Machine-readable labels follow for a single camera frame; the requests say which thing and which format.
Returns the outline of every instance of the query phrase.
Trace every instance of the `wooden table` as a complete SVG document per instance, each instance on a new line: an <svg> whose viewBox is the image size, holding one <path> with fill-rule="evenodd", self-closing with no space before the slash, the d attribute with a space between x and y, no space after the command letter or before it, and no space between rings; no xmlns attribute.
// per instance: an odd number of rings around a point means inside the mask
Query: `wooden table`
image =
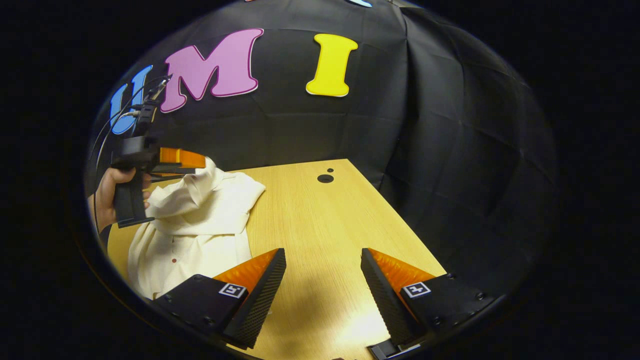
<svg viewBox="0 0 640 360"><path fill-rule="evenodd" d="M445 270L348 160L239 171L266 186L247 223L252 256L283 247L287 270L255 348L236 350L262 359L372 360L366 346L389 334L360 270L362 248L435 276ZM334 180L318 181L322 174ZM115 225L109 236L109 256L125 277L136 229Z"/></svg>

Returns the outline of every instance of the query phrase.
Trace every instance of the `human hand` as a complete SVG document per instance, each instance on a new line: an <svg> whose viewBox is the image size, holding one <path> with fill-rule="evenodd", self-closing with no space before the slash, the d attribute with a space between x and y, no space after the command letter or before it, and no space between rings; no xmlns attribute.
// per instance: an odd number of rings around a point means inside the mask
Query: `human hand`
<svg viewBox="0 0 640 360"><path fill-rule="evenodd" d="M101 233L107 226L116 222L116 209L113 207L113 197L116 192L116 184L128 183L136 175L136 169L132 168L129 171L123 171L116 168L108 168L105 171L100 185L95 194L89 196L87 201L89 202L89 209L91 218L97 217L98 223L96 228ZM147 189L151 186L151 175L144 174L142 188ZM93 198L95 196L95 213L93 212ZM149 192L143 192L143 198L147 200L151 194ZM145 201L145 209L149 207L149 203Z"/></svg>

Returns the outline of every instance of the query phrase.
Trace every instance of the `white cloth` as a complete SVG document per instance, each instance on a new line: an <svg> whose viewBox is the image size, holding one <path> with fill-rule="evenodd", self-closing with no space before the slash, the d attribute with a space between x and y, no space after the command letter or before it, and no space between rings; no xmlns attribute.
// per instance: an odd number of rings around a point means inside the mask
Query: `white cloth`
<svg viewBox="0 0 640 360"><path fill-rule="evenodd" d="M178 183L158 186L148 217L129 247L131 286L156 299L194 274L214 277L251 259L246 223L265 190L248 175L206 167Z"/></svg>

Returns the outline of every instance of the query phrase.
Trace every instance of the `letter m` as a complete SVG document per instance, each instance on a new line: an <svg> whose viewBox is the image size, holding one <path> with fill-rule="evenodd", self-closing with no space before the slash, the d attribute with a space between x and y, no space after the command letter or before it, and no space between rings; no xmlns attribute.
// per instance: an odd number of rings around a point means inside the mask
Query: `letter m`
<svg viewBox="0 0 640 360"><path fill-rule="evenodd" d="M184 84L194 99L202 99L216 70L218 82L211 88L213 96L233 96L254 91L258 81L251 77L251 51L255 39L263 33L263 29L231 33L206 59L193 45L171 54L165 63L169 65L168 74L173 76L166 85L160 110L169 113L187 103L187 97L180 92L180 83Z"/></svg>

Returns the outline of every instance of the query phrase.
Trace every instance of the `wire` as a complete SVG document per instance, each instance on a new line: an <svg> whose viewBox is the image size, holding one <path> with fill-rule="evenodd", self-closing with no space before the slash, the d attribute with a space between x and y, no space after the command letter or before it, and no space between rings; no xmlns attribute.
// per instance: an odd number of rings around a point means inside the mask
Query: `wire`
<svg viewBox="0 0 640 360"><path fill-rule="evenodd" d="M93 188L95 189L93 191L93 221L95 222L95 228L96 231L98 232L98 236L100 236L100 229L98 226L98 212L97 212L97 206L96 206L96 198L97 198L97 194L98 194L98 165L100 164L100 155L102 154L102 150L104 148L104 144L107 141L107 137L109 137L109 134L112 132L113 127L116 126L116 124L118 123L118 121L120 119L122 119L122 117L125 115L122 112L126 109L129 108L130 106L127 106L127 104L133 100L133 98L139 93L141 92L147 85L151 84L152 82L158 80L158 79L167 79L170 78L170 76L158 76L157 78L151 79L148 83L144 84L143 86L140 87L140 89L138 89L138 91L131 95L131 97L129 98L129 100L127 100L127 102L125 102L125 105L122 106L120 108L120 111L112 116L109 120L107 120L107 122L103 125L102 129L100 130L100 133L98 133L98 137L95 139L93 146L92 146L92 150L91 150L91 154L89 155L89 160L91 160L91 157L93 156L93 152L95 151L95 146L98 144L98 139L100 138L100 134L103 132L103 130L105 129L105 127L107 126L107 124L109 124L111 122L111 120L113 120L114 117L118 117L113 124L111 125L109 132L107 132L106 135L104 135L104 139L102 140L102 145L100 146L100 151L98 152L98 156L96 156L95 159L95 177L93 178Z"/></svg>

